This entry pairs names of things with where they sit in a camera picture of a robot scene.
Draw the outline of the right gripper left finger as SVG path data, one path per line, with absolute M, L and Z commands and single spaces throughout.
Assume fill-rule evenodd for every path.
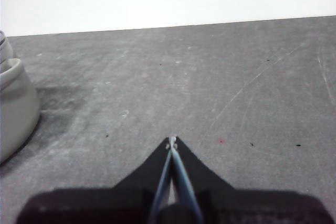
M 159 208 L 170 165 L 164 139 L 148 158 L 113 187 L 66 188 L 30 198 L 17 223 L 147 223 Z

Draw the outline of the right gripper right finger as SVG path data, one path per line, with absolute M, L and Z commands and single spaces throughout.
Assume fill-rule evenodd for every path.
M 234 188 L 179 138 L 172 138 L 176 177 L 204 223 L 329 223 L 321 201 L 295 191 Z

